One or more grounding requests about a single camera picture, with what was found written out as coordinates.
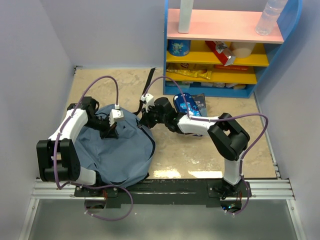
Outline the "blue fabric backpack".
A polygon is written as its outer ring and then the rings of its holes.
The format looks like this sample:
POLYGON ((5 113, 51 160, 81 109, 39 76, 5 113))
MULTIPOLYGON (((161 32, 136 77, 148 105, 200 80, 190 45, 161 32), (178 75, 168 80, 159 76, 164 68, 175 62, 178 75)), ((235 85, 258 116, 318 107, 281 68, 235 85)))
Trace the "blue fabric backpack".
POLYGON ((138 126, 136 114, 121 108, 124 120, 117 122, 118 138, 101 139, 99 131, 80 130, 74 143, 82 167, 97 172, 96 184, 128 187, 143 180, 156 150, 151 131, 138 126))

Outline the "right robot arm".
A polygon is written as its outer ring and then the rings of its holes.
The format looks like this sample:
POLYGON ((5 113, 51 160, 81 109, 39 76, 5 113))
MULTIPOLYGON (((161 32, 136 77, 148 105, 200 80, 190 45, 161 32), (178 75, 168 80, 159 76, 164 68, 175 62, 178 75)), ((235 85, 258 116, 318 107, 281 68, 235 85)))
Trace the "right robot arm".
POLYGON ((155 99, 147 93, 140 97, 144 104, 140 125, 149 129, 163 124, 173 133, 209 136, 217 151, 224 158, 223 192, 230 197, 240 190, 240 157, 247 149, 249 134, 229 114, 216 117, 192 116, 177 112, 166 97, 155 99))

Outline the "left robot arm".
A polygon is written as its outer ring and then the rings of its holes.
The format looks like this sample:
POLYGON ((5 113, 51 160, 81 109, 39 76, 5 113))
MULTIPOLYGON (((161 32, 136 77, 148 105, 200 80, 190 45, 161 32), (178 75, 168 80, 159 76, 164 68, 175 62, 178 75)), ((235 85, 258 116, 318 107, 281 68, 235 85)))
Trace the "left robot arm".
POLYGON ((104 184, 97 180, 97 172, 81 166, 75 149, 83 127, 99 131, 101 139, 118 137, 117 122, 124 119, 120 106, 112 105, 105 117, 98 115, 99 106, 99 102, 90 96, 70 104, 58 129, 48 139, 38 141, 36 153, 43 182, 55 182, 59 188, 63 187, 60 181, 86 185, 86 191, 92 196, 103 192, 104 184))

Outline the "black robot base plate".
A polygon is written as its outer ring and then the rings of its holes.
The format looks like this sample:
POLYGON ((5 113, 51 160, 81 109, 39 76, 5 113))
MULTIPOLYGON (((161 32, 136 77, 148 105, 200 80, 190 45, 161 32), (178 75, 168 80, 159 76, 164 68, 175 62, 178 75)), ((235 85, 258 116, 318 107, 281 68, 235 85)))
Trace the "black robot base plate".
POLYGON ((107 209, 121 205, 202 205, 223 210, 240 210, 242 200, 252 196, 250 183, 241 180, 230 186, 221 178, 145 179, 126 188, 112 186, 107 189, 77 187, 74 196, 84 198, 91 206, 102 202, 107 209))

